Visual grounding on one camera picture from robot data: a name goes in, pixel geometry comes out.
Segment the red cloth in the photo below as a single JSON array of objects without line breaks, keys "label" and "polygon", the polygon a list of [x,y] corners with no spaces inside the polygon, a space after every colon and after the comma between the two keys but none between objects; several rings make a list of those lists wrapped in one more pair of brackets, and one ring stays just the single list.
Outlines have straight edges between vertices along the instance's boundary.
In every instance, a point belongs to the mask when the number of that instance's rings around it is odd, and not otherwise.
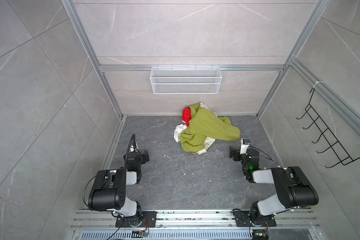
[{"label": "red cloth", "polygon": [[183,114],[182,114],[182,121],[183,123],[186,124],[186,126],[188,127],[190,125],[190,120],[192,119],[192,111],[190,107],[186,107],[183,109]]}]

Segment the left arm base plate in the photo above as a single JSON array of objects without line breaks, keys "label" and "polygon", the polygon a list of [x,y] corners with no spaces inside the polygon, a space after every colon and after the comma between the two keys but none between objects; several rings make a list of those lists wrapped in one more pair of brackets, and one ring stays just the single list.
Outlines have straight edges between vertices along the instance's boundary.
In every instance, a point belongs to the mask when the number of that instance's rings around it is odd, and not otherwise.
[{"label": "left arm base plate", "polygon": [[156,226],[158,212],[142,211],[133,217],[121,217],[118,215],[115,227],[116,228],[153,228]]}]

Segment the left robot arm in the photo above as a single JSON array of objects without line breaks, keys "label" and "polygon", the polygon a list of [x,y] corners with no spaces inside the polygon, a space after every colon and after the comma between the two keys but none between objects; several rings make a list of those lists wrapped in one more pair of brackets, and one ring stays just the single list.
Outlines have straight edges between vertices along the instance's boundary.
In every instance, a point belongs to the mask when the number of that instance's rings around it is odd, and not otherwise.
[{"label": "left robot arm", "polygon": [[134,150],[124,155],[125,166],[116,170],[100,170],[93,181],[89,196],[83,192],[86,207],[97,212],[111,212],[136,227],[144,221],[141,205],[127,197],[126,188],[139,184],[141,166],[150,161],[149,152]]}]

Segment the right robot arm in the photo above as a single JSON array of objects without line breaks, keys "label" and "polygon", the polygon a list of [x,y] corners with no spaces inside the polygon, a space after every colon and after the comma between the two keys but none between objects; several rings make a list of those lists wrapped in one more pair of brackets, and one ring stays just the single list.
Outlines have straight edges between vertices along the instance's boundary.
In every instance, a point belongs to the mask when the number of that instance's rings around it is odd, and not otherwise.
[{"label": "right robot arm", "polygon": [[274,216],[295,208],[319,203],[319,195],[300,167],[260,169],[260,150],[249,146],[245,152],[229,148],[229,158],[242,165],[245,179],[252,184],[274,185],[276,193],[252,203],[249,211],[233,209],[237,226],[272,226]]}]

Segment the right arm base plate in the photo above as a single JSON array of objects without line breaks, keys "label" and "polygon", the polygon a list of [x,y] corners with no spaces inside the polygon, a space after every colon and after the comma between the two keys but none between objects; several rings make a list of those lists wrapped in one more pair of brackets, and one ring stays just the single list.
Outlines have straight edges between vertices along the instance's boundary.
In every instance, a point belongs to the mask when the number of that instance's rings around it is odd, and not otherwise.
[{"label": "right arm base plate", "polygon": [[251,211],[242,211],[239,209],[233,209],[237,227],[276,227],[276,221],[273,215],[270,216],[256,216]]}]

